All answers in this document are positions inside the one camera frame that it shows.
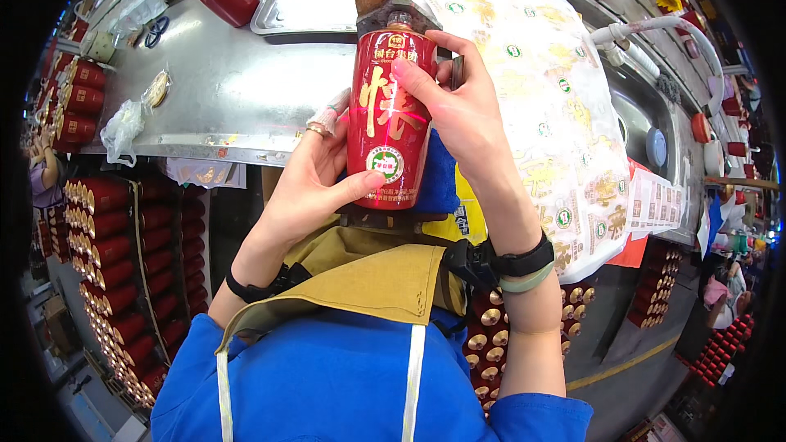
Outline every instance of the black clip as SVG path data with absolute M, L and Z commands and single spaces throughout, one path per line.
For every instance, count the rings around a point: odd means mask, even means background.
M 462 239 L 445 250 L 442 262 L 448 270 L 473 287 L 490 292 L 499 286 L 499 279 L 491 269 L 491 243 L 481 242 L 473 246 Z

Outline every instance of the red bottle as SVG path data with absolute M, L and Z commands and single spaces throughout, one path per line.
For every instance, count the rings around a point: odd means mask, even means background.
M 349 109 L 347 171 L 377 169 L 386 183 L 355 203 L 369 209 L 404 210 L 415 205 L 426 160 L 431 114 L 398 86 L 391 73 L 396 58 L 436 75 L 436 43 L 415 33 L 412 18 L 393 12 L 388 27 L 358 42 Z

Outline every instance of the white hose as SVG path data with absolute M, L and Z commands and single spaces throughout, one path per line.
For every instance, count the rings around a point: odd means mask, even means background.
M 695 27 L 687 20 L 672 15 L 665 15 L 659 18 L 636 21 L 635 23 L 615 23 L 610 24 L 605 28 L 596 29 L 590 35 L 590 37 L 595 44 L 604 44 L 610 41 L 622 41 L 625 39 L 625 36 L 628 36 L 632 33 L 640 33 L 642 31 L 649 31 L 651 29 L 663 28 L 680 28 L 693 35 L 693 38 L 699 45 L 699 49 L 704 55 L 704 58 L 707 59 L 707 63 L 710 64 L 710 69 L 712 70 L 713 75 L 718 77 L 720 81 L 719 84 L 721 85 L 721 89 L 719 89 L 718 92 L 712 96 L 709 103 L 710 114 L 714 115 L 718 113 L 721 109 L 721 102 L 723 101 L 723 69 L 721 66 L 721 61 L 718 58 L 718 54 L 715 53 L 712 43 L 710 43 L 707 37 L 704 36 L 704 33 L 702 33 L 699 28 Z

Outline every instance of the hand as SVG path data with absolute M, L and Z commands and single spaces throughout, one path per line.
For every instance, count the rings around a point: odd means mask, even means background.
M 469 40 L 444 31 L 429 30 L 426 36 L 439 46 L 464 55 L 466 82 L 450 91 L 452 60 L 439 64 L 437 80 L 440 85 L 437 85 L 414 63 L 396 59 L 393 74 L 398 83 L 426 105 L 439 138 L 470 183 L 485 177 L 489 167 L 515 171 L 494 83 L 477 47 Z
M 337 111 L 346 113 L 346 107 L 346 103 L 337 106 Z M 306 131 L 255 228 L 292 246 L 317 230 L 339 207 L 382 187 L 384 174 L 373 170 L 336 183 L 347 165 L 348 125 L 348 117 L 342 116 L 335 136 L 324 139 Z

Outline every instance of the fingernail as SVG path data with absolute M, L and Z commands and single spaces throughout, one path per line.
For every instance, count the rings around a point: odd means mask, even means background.
M 373 171 L 369 172 L 366 176 L 366 183 L 368 183 L 369 186 L 379 188 L 385 184 L 385 179 L 385 175 L 382 174 L 382 172 Z

